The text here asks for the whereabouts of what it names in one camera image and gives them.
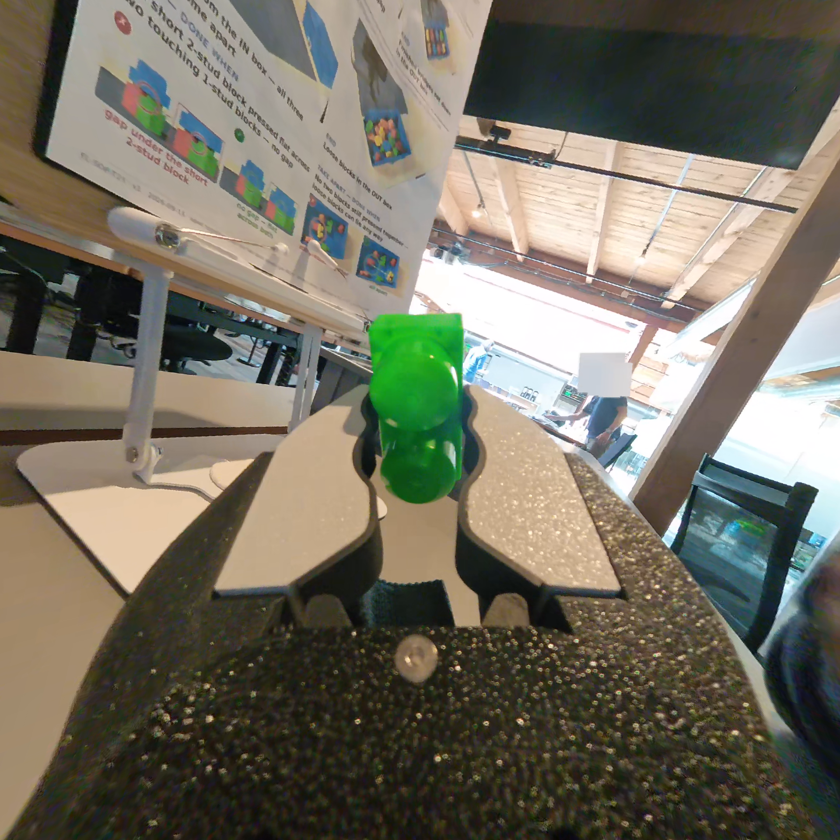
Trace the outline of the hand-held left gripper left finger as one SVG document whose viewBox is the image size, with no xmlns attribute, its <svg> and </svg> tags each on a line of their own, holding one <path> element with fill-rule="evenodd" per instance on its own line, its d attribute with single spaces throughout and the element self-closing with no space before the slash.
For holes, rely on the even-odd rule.
<svg viewBox="0 0 840 840">
<path fill-rule="evenodd" d="M 258 627 L 351 627 L 382 570 L 365 473 L 367 387 L 310 416 L 213 503 L 213 614 Z"/>
</svg>

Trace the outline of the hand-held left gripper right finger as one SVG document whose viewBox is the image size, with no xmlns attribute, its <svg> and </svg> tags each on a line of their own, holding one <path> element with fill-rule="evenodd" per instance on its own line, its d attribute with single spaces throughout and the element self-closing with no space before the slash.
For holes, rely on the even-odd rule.
<svg viewBox="0 0 840 840">
<path fill-rule="evenodd" d="M 481 624 L 567 627 L 558 597 L 622 597 L 559 441 L 474 385 L 464 427 L 455 567 Z"/>
</svg>

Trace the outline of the grey plastic bin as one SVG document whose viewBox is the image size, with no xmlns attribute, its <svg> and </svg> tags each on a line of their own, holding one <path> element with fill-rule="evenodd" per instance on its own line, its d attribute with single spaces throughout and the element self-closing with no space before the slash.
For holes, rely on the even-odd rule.
<svg viewBox="0 0 840 840">
<path fill-rule="evenodd" d="M 345 353 L 323 343 L 318 358 L 318 383 L 310 414 L 321 411 L 359 385 L 368 385 L 372 377 L 369 357 Z"/>
</svg>

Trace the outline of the green two-stud toy block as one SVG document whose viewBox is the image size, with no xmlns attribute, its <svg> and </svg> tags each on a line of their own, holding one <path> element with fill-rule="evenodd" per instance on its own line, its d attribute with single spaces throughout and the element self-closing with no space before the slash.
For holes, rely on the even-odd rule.
<svg viewBox="0 0 840 840">
<path fill-rule="evenodd" d="M 382 314 L 369 339 L 385 486 L 418 505 L 446 497 L 463 467 L 462 318 Z"/>
</svg>

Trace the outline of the black mesh office chair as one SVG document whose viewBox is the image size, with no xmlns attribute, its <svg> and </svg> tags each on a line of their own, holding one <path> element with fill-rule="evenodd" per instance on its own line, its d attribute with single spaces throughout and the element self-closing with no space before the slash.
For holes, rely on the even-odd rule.
<svg viewBox="0 0 840 840">
<path fill-rule="evenodd" d="M 670 549 L 725 622 L 758 655 L 782 604 L 817 489 L 704 455 Z"/>
</svg>

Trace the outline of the white ledge bar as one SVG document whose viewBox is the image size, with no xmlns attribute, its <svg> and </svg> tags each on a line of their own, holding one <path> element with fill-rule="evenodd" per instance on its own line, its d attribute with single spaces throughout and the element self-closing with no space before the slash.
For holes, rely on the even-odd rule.
<svg viewBox="0 0 840 840">
<path fill-rule="evenodd" d="M 297 262 L 289 274 L 283 265 L 289 256 L 285 245 L 270 245 L 263 258 L 254 257 L 233 247 L 212 244 L 214 234 L 177 227 L 128 206 L 109 210 L 107 224 L 121 245 L 137 253 L 137 263 L 196 280 L 205 278 L 210 287 L 261 301 L 270 309 L 331 331 L 342 340 L 359 346 L 368 343 L 370 322 L 365 315 L 328 301 L 314 294 L 312 286 L 306 286 L 308 268 L 319 261 L 308 247 L 297 251 Z"/>
</svg>

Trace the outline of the paper instruction sheet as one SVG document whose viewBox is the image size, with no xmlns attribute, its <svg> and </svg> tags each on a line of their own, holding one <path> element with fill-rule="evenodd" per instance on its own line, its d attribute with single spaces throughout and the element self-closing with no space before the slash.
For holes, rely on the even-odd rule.
<svg viewBox="0 0 840 840">
<path fill-rule="evenodd" d="M 35 148 L 210 242 L 408 312 L 491 2 L 59 2 Z"/>
</svg>

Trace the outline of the black ceiling panel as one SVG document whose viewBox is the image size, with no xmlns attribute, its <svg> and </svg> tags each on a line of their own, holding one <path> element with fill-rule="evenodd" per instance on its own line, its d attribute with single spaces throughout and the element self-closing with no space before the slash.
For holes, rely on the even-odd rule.
<svg viewBox="0 0 840 840">
<path fill-rule="evenodd" d="M 499 1 L 464 113 L 797 170 L 838 91 L 838 1 Z"/>
</svg>

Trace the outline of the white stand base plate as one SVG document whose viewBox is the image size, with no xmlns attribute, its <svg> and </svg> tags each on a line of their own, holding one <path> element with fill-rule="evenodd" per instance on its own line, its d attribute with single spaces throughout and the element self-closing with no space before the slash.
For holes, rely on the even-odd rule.
<svg viewBox="0 0 840 840">
<path fill-rule="evenodd" d="M 155 483 L 143 485 L 124 464 L 117 441 L 46 444 L 17 466 L 45 504 L 84 544 L 121 590 L 131 594 L 186 528 L 280 436 L 171 437 Z"/>
</svg>

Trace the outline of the wooden post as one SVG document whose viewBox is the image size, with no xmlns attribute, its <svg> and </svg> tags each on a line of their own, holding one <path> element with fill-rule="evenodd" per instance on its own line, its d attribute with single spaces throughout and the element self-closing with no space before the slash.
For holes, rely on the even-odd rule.
<svg viewBox="0 0 840 840">
<path fill-rule="evenodd" d="M 839 255 L 839 162 L 794 216 L 660 439 L 630 498 L 664 534 L 690 492 L 703 455 L 728 435 Z"/>
</svg>

